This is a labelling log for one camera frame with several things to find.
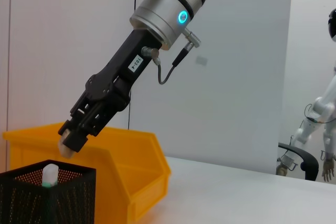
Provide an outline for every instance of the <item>blue led ring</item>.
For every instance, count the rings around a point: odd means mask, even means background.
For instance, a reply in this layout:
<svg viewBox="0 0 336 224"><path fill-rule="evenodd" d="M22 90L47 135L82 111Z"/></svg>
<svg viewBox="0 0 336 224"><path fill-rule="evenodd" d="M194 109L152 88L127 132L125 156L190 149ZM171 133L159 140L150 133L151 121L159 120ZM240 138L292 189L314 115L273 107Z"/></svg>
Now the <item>blue led ring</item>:
<svg viewBox="0 0 336 224"><path fill-rule="evenodd" d="M188 13L185 10L181 11L180 14L179 14L179 21L178 22L180 22L180 24L183 24L187 20L188 20Z"/></svg>

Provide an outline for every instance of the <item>black cable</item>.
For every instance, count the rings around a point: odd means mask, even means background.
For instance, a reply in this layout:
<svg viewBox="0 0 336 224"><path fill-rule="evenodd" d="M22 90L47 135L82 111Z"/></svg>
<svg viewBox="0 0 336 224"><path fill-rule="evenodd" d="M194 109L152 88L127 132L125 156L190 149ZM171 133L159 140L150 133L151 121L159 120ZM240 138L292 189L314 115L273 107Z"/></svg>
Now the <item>black cable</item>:
<svg viewBox="0 0 336 224"><path fill-rule="evenodd" d="M137 8L137 0L134 0L134 11ZM128 123L127 123L127 128L130 129L130 121L131 121L131 102L128 106Z"/></svg>
<svg viewBox="0 0 336 224"><path fill-rule="evenodd" d="M167 74L166 79L164 79L164 81L162 81L161 80L161 71L162 71L161 70L161 65L158 65L157 66L157 75L158 75L159 84L164 85L168 81L168 79L169 79L170 75L172 74L172 72L174 71L174 69L175 69L175 67L172 66L172 68L170 69L169 73Z"/></svg>
<svg viewBox="0 0 336 224"><path fill-rule="evenodd" d="M313 122L313 123L328 124L328 123L332 123L333 121L336 120L336 118L334 118L333 120L331 120L331 121L329 121L329 122L325 122L325 123L321 123L321 122L319 122L319 121L316 121L314 118L310 118L310 117L306 116L306 110L307 110L308 106L310 106L309 109L308 109L308 111L309 111L310 108L312 107L312 104L311 104L311 103L308 104L308 105L306 106L306 108L305 108L305 117L306 117L309 121L311 121L311 122Z"/></svg>

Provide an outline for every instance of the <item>yellow storage bin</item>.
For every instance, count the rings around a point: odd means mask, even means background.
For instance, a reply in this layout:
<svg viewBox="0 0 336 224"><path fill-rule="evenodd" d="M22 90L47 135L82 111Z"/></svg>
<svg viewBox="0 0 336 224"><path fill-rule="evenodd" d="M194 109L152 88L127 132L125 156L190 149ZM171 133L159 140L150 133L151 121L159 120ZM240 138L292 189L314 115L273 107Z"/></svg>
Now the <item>yellow storage bin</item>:
<svg viewBox="0 0 336 224"><path fill-rule="evenodd" d="M97 169L96 224L135 223L167 194L171 171L154 134L106 127L65 159L57 147L61 126L5 132L10 168L53 159Z"/></svg>

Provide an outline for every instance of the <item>chair armrest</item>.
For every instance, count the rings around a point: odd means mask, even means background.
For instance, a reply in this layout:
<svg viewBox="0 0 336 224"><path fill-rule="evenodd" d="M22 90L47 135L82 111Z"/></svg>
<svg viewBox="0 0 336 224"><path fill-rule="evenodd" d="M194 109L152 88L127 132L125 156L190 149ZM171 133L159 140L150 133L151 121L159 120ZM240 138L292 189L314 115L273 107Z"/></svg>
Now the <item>chair armrest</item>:
<svg viewBox="0 0 336 224"><path fill-rule="evenodd" d="M299 149L294 146L290 146L288 144L279 143L278 146L279 148L286 149L290 152L294 152L298 154L303 159L303 162L301 163L300 167L301 167L301 170L306 172L305 180L311 180L311 181L316 180L317 175L319 173L319 162L316 160L316 158L313 155L311 155L310 153L302 149Z"/></svg>

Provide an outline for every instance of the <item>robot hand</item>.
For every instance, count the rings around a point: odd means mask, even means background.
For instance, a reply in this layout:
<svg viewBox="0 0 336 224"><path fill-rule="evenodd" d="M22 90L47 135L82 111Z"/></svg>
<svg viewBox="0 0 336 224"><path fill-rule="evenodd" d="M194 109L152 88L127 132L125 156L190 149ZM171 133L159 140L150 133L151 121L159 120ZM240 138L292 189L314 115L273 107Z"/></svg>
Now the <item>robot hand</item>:
<svg viewBox="0 0 336 224"><path fill-rule="evenodd" d="M286 165L280 164L277 167L276 175L286 177L287 176L287 172L288 172L288 167Z"/></svg>
<svg viewBox="0 0 336 224"><path fill-rule="evenodd" d="M331 180L331 175L334 176L334 159L325 159L323 163L323 172L322 172L322 177L324 178L324 181Z"/></svg>

